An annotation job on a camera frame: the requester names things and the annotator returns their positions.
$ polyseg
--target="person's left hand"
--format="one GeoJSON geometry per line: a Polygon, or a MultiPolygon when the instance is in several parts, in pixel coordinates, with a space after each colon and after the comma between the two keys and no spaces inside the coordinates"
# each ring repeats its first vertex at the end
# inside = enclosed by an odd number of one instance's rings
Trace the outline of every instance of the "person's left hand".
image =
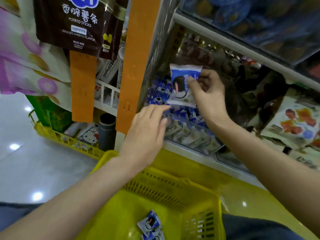
{"type": "Polygon", "coordinates": [[[150,166],[162,148],[167,118],[161,119],[169,105],[149,105],[133,120],[119,157],[138,171],[150,166]]]}

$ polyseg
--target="black snack bag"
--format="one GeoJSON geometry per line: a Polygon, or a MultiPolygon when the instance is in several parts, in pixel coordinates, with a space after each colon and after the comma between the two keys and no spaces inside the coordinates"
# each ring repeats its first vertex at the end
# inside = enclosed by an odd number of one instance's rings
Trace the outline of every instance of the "black snack bag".
{"type": "Polygon", "coordinates": [[[33,0],[40,41],[116,60],[129,0],[33,0]]]}

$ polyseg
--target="hand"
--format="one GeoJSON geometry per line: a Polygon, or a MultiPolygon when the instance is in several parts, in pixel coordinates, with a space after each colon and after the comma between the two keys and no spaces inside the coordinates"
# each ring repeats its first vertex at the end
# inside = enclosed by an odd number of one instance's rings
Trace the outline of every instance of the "hand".
{"type": "Polygon", "coordinates": [[[187,82],[197,107],[207,122],[230,119],[226,110],[224,85],[217,72],[203,69],[198,81],[189,77],[187,82]]]}
{"type": "Polygon", "coordinates": [[[137,169],[137,173],[150,166],[162,148],[167,118],[161,117],[169,108],[152,104],[142,108],[132,120],[119,157],[137,169]]]}

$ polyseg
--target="thermos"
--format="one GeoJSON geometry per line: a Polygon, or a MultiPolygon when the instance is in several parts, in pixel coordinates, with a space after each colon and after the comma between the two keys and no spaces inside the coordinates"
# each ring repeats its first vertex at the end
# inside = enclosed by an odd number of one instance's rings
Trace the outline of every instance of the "thermos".
{"type": "Polygon", "coordinates": [[[116,117],[104,113],[99,120],[99,149],[102,151],[114,150],[116,141],[116,117]]]}

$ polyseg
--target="orange post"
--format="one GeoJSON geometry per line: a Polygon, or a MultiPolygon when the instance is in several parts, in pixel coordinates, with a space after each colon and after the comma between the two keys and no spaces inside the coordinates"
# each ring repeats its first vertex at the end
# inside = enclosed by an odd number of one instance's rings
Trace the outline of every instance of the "orange post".
{"type": "Polygon", "coordinates": [[[126,134],[137,111],[161,0],[132,0],[116,130],[126,134]]]}
{"type": "Polygon", "coordinates": [[[72,120],[92,123],[97,58],[70,51],[72,120]]]}

